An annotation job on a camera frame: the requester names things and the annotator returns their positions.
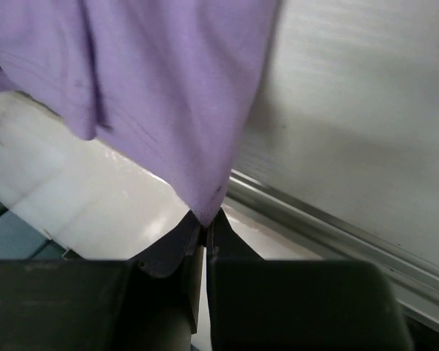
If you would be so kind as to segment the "purple t shirt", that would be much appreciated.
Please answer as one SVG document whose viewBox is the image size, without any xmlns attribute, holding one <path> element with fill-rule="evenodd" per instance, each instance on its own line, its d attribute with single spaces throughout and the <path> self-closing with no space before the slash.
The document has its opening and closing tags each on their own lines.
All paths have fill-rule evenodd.
<svg viewBox="0 0 439 351">
<path fill-rule="evenodd" d="M 275 1 L 0 1 L 0 91 L 18 90 L 220 209 Z"/>
</svg>

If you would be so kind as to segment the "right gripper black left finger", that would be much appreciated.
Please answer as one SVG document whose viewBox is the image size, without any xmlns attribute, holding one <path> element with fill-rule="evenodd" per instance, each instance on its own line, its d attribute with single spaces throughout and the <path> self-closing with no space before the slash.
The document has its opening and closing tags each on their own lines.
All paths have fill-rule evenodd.
<svg viewBox="0 0 439 351">
<path fill-rule="evenodd" d="M 0 260 L 0 350 L 188 350 L 203 250 L 193 214 L 128 260 Z"/>
</svg>

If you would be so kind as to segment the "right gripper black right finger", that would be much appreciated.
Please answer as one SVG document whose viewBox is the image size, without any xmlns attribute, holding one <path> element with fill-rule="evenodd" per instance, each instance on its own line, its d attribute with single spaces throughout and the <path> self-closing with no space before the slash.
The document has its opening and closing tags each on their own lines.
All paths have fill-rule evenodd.
<svg viewBox="0 0 439 351">
<path fill-rule="evenodd" d="M 411 350 L 389 282 L 360 260 L 266 260 L 223 211 L 206 234 L 214 350 Z"/>
</svg>

